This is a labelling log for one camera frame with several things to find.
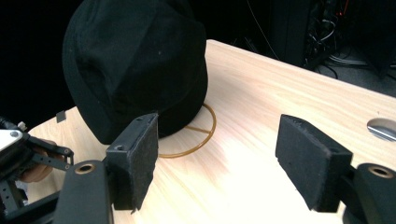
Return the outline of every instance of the wooden table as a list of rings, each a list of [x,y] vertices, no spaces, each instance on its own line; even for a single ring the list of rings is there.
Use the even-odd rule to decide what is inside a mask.
[[[395,143],[367,131],[370,119],[396,120],[396,99],[209,40],[205,103],[217,116],[212,138],[196,152],[159,158],[140,211],[116,211],[116,223],[342,223],[337,214],[309,211],[275,157],[281,114],[313,125],[354,153],[353,166],[378,163],[396,169]],[[210,130],[205,108],[191,123]],[[30,134],[75,151],[75,161],[105,156],[78,110],[51,119]],[[161,153],[197,145],[206,133],[184,129],[160,140]],[[54,171],[29,186],[32,201],[62,187]]]

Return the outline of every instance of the bucket hat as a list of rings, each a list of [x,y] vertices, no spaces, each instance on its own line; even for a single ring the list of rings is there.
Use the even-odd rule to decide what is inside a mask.
[[[65,81],[102,144],[154,112],[165,137],[203,105],[205,43],[205,28],[188,1],[84,0],[64,36]]]

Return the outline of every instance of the wire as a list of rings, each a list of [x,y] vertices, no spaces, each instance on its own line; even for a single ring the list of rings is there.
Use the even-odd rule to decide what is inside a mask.
[[[335,79],[338,79],[338,74],[337,74],[337,72],[335,72],[334,69],[330,68],[330,66],[328,66],[328,65],[326,65],[326,64],[323,64],[322,66],[323,66],[323,67],[326,67],[327,69],[329,69],[330,71],[332,71],[332,72],[334,73]]]
[[[345,15],[347,13],[347,5],[348,5],[348,3],[349,3],[349,0],[346,0],[346,6],[344,7],[343,15]]]
[[[337,63],[343,63],[343,64],[348,64],[348,65],[368,65],[365,62],[341,59],[334,55],[330,55],[329,59],[331,59],[332,61],[335,61]]]
[[[256,16],[254,15],[253,9],[251,8],[250,3],[249,3],[248,0],[247,0],[247,5],[248,5],[248,8],[249,8],[249,10],[250,10],[251,15],[253,16],[254,21],[256,22],[257,26],[259,26],[259,29],[260,29],[260,31],[262,32],[262,36],[264,36],[264,39],[265,39],[265,41],[267,42],[268,47],[269,47],[270,50],[273,52],[273,54],[275,55],[275,57],[279,60],[279,58],[277,57],[275,51],[274,51],[273,48],[271,47],[271,44],[270,44],[270,42],[268,41],[267,36],[266,36],[265,33],[262,31],[262,27],[260,26],[259,22],[257,21]]]

